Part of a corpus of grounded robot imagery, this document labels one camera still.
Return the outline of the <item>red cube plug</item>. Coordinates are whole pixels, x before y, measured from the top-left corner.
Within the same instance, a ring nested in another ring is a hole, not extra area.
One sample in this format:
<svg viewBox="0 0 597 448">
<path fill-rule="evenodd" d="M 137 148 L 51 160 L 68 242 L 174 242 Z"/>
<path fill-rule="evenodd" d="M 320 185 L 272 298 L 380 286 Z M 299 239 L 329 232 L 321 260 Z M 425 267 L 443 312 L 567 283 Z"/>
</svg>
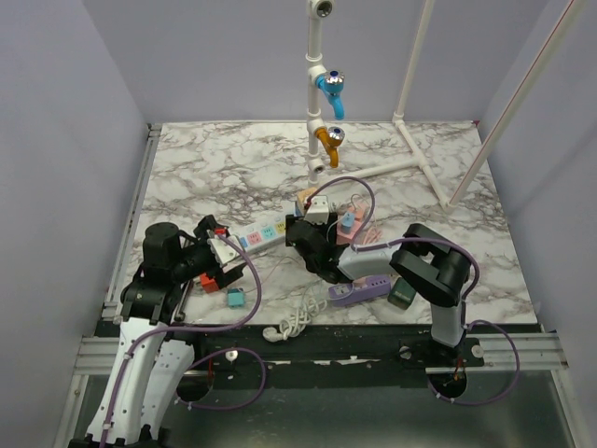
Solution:
<svg viewBox="0 0 597 448">
<path fill-rule="evenodd" d="M 202 290 L 207 294 L 216 293 L 220 290 L 220 286 L 216 280 L 206 273 L 201 274 L 199 280 Z"/>
</svg>

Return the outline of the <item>beige cube plug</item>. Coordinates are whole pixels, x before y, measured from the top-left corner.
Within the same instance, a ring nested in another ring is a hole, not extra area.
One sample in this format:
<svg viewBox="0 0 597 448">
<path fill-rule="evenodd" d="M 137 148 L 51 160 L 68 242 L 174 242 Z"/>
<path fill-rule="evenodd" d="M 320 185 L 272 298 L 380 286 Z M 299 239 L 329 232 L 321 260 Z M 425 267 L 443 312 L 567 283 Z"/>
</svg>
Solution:
<svg viewBox="0 0 597 448">
<path fill-rule="evenodd" d="M 296 195 L 297 202 L 301 203 L 301 204 L 305 204 L 305 202 L 308 200 L 308 198 L 316 191 L 317 191 L 316 187 L 311 187 L 308 189 L 300 190 Z"/>
</svg>

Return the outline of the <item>white power strip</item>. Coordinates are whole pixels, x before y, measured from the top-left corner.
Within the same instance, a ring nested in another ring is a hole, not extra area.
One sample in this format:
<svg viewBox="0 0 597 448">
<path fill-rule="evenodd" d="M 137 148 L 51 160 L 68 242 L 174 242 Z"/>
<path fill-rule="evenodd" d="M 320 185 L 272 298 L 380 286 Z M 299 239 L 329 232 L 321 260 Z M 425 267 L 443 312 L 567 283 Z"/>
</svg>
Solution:
<svg viewBox="0 0 597 448">
<path fill-rule="evenodd" d="M 285 216 L 256 221 L 235 231 L 247 254 L 255 254 L 285 241 Z"/>
</svg>

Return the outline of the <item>teal charger plug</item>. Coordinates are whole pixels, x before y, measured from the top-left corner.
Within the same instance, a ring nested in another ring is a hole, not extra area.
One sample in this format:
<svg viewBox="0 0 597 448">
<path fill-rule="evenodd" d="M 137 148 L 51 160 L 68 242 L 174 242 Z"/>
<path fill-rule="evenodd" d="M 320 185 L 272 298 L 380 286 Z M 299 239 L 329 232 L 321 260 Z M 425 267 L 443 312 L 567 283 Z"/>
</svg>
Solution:
<svg viewBox="0 0 597 448">
<path fill-rule="evenodd" d="M 243 308 L 245 304 L 245 291 L 242 288 L 229 288 L 227 290 L 227 305 L 230 309 Z"/>
</svg>

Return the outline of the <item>green cube plug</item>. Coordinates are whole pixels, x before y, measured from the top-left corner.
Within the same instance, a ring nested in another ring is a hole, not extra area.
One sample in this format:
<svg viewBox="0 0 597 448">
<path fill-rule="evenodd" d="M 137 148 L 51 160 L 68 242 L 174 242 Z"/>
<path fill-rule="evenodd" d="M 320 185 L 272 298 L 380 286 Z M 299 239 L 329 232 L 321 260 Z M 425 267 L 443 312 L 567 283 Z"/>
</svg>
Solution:
<svg viewBox="0 0 597 448">
<path fill-rule="evenodd" d="M 395 307 L 406 311 L 410 308 L 416 297 L 416 290 L 402 277 L 396 279 L 387 300 Z"/>
</svg>

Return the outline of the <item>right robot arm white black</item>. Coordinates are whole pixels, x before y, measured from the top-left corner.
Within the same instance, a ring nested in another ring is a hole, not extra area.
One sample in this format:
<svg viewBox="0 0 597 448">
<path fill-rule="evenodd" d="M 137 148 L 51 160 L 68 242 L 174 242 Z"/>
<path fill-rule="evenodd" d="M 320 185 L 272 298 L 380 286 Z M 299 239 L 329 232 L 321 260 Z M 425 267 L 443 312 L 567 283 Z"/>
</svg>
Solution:
<svg viewBox="0 0 597 448">
<path fill-rule="evenodd" d="M 322 224 L 292 215 L 285 218 L 285 244 L 296 249 L 308 272 L 332 285 L 397 274 L 431 305 L 430 357 L 448 366 L 463 354 L 465 299 L 479 281 L 480 267 L 459 245 L 420 223 L 393 241 L 336 245 Z"/>
</svg>

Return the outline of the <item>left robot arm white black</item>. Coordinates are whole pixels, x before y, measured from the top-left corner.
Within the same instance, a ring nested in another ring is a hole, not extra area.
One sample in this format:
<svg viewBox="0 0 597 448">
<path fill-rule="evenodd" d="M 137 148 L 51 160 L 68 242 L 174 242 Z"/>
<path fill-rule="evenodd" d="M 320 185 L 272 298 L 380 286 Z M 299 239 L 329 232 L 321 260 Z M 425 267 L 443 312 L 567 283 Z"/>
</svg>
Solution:
<svg viewBox="0 0 597 448">
<path fill-rule="evenodd" d="M 118 350 L 106 390 L 84 436 L 69 446 L 162 446 L 161 423 L 176 384 L 207 355 L 203 341 L 170 326 L 192 280 L 206 275 L 223 287 L 242 276 L 242 267 L 225 268 L 238 256 L 230 238 L 211 215 L 192 233 L 171 222 L 146 229 L 142 260 L 120 295 Z"/>
</svg>

